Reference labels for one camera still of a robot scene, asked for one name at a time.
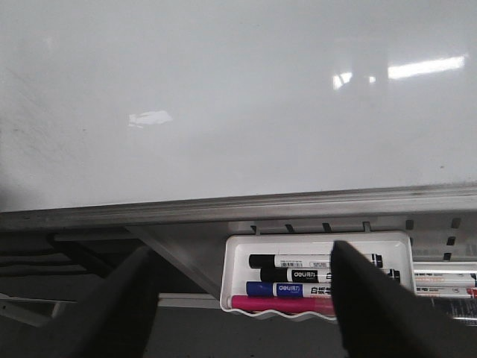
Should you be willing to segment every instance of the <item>marker holder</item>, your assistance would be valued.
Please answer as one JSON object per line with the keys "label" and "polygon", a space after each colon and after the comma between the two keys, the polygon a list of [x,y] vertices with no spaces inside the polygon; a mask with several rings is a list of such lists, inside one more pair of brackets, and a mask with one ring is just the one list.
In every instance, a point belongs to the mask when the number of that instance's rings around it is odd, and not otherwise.
{"label": "marker holder", "polygon": [[399,270],[401,284],[410,291],[415,291],[411,242],[409,236],[401,231],[231,236],[227,240],[225,249],[221,309],[257,319],[280,315],[292,321],[318,317],[334,322],[335,317],[316,312],[287,314],[276,310],[266,310],[251,313],[232,308],[230,298],[234,295],[246,295],[247,281],[260,281],[260,270],[249,266],[248,259],[251,254],[330,254],[333,242],[336,240],[348,241],[363,254],[382,255],[383,266],[387,269]]}

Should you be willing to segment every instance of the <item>blue marker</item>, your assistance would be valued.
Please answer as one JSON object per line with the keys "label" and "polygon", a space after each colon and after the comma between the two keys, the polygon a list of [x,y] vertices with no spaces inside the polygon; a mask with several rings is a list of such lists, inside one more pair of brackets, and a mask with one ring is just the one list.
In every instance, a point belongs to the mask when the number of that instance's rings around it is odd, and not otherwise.
{"label": "blue marker", "polygon": [[247,295],[262,297],[323,297],[331,296],[330,283],[247,282]]}

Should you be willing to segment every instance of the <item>black marker cap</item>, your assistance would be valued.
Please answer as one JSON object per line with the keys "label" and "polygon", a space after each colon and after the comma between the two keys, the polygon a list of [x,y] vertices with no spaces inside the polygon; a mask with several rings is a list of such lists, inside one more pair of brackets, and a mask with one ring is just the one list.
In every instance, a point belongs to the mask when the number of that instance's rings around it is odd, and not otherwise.
{"label": "black marker cap", "polygon": [[373,254],[373,260],[376,267],[379,267],[380,269],[382,269],[382,256],[378,254]]}
{"label": "black marker cap", "polygon": [[248,263],[252,269],[275,267],[275,255],[250,255]]}
{"label": "black marker cap", "polygon": [[287,268],[262,268],[260,280],[262,282],[288,282]]}
{"label": "black marker cap", "polygon": [[401,272],[399,270],[389,269],[388,276],[395,280],[397,283],[401,283]]}

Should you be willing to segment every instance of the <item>whiteboard marker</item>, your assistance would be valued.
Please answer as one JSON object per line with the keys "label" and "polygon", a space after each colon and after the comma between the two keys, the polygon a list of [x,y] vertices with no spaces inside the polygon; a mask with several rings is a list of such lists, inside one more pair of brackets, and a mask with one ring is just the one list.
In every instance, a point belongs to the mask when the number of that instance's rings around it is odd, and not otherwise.
{"label": "whiteboard marker", "polygon": [[416,287],[416,295],[441,298],[477,298],[477,288]]}
{"label": "whiteboard marker", "polygon": [[421,298],[467,326],[477,327],[477,300],[458,298]]}
{"label": "whiteboard marker", "polygon": [[[382,267],[382,256],[378,254],[363,254],[376,267]],[[311,268],[329,269],[329,255],[261,255],[252,254],[248,258],[252,269],[282,267],[290,269]]]}
{"label": "whiteboard marker", "polygon": [[476,274],[414,274],[416,286],[421,287],[476,287]]}
{"label": "whiteboard marker", "polygon": [[[401,282],[398,270],[382,268],[387,276]],[[260,280],[263,282],[303,282],[330,283],[331,272],[326,268],[261,268]]]}
{"label": "whiteboard marker", "polygon": [[318,312],[334,315],[333,302],[330,298],[278,298],[249,297],[235,295],[229,298],[229,305],[245,311],[277,310],[284,313]]}
{"label": "whiteboard marker", "polygon": [[247,295],[261,297],[331,297],[330,283],[247,282]]}

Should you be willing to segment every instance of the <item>blue marker cap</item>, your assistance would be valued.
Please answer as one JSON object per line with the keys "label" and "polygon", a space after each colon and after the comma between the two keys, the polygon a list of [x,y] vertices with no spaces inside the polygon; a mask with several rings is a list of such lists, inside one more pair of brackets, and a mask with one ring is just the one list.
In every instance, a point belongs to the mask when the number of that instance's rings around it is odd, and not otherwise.
{"label": "blue marker cap", "polygon": [[249,296],[262,296],[273,297],[274,285],[272,282],[247,282],[247,295]]}

